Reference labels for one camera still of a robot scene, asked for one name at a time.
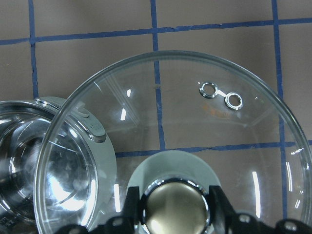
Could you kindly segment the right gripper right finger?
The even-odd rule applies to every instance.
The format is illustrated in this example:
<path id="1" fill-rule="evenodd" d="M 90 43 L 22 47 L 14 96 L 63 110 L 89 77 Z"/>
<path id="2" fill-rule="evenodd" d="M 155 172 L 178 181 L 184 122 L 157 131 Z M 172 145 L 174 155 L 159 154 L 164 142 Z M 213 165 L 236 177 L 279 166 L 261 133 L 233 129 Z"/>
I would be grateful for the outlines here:
<path id="1" fill-rule="evenodd" d="M 234 210 L 222 188 L 209 186 L 210 224 L 217 234 L 310 234 L 312 228 L 295 219 L 282 219 L 270 227 L 247 213 Z"/>

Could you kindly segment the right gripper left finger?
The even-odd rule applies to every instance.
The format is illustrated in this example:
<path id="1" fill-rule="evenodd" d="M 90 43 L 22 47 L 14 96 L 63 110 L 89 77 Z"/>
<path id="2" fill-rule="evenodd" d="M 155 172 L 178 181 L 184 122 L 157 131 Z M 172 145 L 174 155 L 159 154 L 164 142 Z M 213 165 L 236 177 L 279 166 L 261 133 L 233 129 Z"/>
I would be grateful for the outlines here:
<path id="1" fill-rule="evenodd" d="M 99 224 L 92 230 L 78 224 L 58 229 L 59 234 L 134 234 L 139 223 L 139 187 L 129 187 L 121 213 Z"/>

